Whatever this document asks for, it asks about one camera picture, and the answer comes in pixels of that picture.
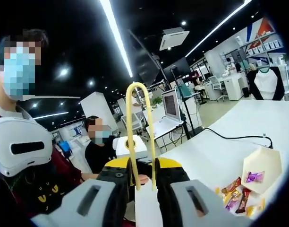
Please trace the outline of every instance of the white bowl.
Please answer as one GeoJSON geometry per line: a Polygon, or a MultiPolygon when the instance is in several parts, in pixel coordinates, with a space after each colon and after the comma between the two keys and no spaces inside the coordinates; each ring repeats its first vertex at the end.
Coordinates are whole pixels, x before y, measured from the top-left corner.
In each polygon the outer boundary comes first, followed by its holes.
{"type": "Polygon", "coordinates": [[[243,160],[241,184],[258,193],[263,194],[282,173],[280,152],[274,149],[260,147],[243,160]],[[263,182],[246,183],[248,172],[259,173],[264,171],[263,182]]]}

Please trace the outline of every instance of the yellow u-shaped handle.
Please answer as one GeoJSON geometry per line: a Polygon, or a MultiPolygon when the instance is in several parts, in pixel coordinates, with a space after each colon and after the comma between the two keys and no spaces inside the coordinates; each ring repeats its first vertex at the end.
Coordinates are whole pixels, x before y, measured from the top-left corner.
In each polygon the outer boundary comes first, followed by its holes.
{"type": "Polygon", "coordinates": [[[153,129],[153,120],[152,120],[152,115],[151,115],[151,104],[150,104],[150,99],[149,99],[149,93],[146,87],[142,83],[133,83],[127,88],[127,93],[126,93],[126,106],[127,106],[127,140],[129,144],[129,151],[130,151],[130,156],[131,156],[131,161],[132,161],[132,169],[133,169],[133,174],[135,178],[135,183],[136,183],[136,189],[139,191],[140,190],[140,180],[138,176],[138,170],[137,170],[137,165],[136,165],[136,158],[135,158],[135,150],[133,146],[133,132],[132,132],[132,91],[136,88],[139,87],[144,91],[144,96],[145,96],[145,104],[147,107],[147,112],[148,112],[148,122],[149,122],[149,133],[150,133],[150,140],[151,140],[151,148],[152,148],[152,184],[153,184],[153,190],[155,189],[156,186],[156,176],[155,176],[155,144],[154,144],[154,129],[153,129]]]}

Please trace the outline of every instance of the candy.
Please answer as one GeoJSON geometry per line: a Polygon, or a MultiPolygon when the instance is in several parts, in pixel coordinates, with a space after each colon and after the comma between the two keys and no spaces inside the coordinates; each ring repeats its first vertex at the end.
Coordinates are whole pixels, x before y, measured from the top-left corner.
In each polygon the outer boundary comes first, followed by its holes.
{"type": "Polygon", "coordinates": [[[236,214],[241,214],[241,213],[244,213],[246,211],[245,208],[247,205],[247,200],[248,200],[250,192],[251,191],[247,188],[244,188],[242,190],[242,199],[241,199],[241,203],[239,205],[239,208],[236,210],[236,214]]]}
{"type": "Polygon", "coordinates": [[[260,173],[253,174],[252,172],[248,172],[248,177],[246,179],[246,183],[249,182],[262,182],[264,178],[264,171],[260,173]]]}
{"type": "Polygon", "coordinates": [[[235,190],[239,185],[241,185],[241,178],[238,177],[233,183],[231,183],[229,186],[222,188],[221,192],[223,194],[227,194],[229,192],[232,192],[233,190],[235,190]]]}
{"type": "Polygon", "coordinates": [[[232,197],[228,204],[225,206],[225,209],[230,210],[238,203],[237,197],[232,197]]]}
{"type": "Polygon", "coordinates": [[[257,205],[249,206],[246,208],[246,216],[250,217],[256,212],[262,211],[265,209],[265,199],[263,198],[257,205]]]}
{"type": "Polygon", "coordinates": [[[238,190],[235,190],[233,192],[229,192],[228,194],[231,194],[231,199],[229,200],[225,208],[227,210],[230,210],[238,203],[238,197],[240,196],[241,193],[238,190]]]}
{"type": "Polygon", "coordinates": [[[229,192],[227,194],[223,194],[219,188],[216,188],[215,190],[216,194],[219,195],[222,199],[223,199],[223,203],[227,204],[227,202],[230,200],[230,198],[232,197],[232,193],[229,192]]]}

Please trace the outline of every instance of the blue face mask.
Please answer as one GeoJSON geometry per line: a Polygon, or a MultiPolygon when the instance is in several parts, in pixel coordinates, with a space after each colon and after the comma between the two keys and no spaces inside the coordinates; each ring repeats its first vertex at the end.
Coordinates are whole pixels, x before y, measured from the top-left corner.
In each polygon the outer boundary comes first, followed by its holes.
{"type": "Polygon", "coordinates": [[[28,47],[17,47],[10,59],[4,59],[4,90],[12,100],[31,98],[35,87],[35,54],[28,47]]]}
{"type": "Polygon", "coordinates": [[[95,138],[91,138],[91,141],[95,144],[103,144],[109,139],[110,135],[110,131],[96,131],[95,138]]]}

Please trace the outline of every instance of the ceiling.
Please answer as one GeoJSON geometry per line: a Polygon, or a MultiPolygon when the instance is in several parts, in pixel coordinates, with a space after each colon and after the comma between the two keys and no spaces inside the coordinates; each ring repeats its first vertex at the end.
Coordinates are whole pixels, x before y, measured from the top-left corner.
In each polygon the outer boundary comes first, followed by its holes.
{"type": "MultiPolygon", "coordinates": [[[[0,18],[0,39],[23,28],[46,30],[49,47],[42,52],[42,66],[36,71],[36,95],[74,96],[77,99],[35,99],[21,102],[33,117],[69,112],[68,114],[38,120],[48,130],[62,127],[66,122],[79,119],[83,111],[79,101],[94,91],[103,92],[109,105],[126,92],[132,81],[140,81],[137,62],[132,53],[130,29],[149,52],[157,54],[163,66],[184,57],[242,0],[110,0],[133,71],[129,77],[126,66],[111,32],[109,23],[98,0],[45,0],[39,5],[34,0],[3,1],[1,9],[10,13],[0,18]],[[183,26],[190,31],[181,46],[170,51],[159,51],[162,31],[183,26]],[[62,69],[68,69],[61,76],[62,69]]],[[[262,17],[253,1],[229,20],[192,54],[189,64],[203,57],[207,51],[240,29],[262,17]]]]}

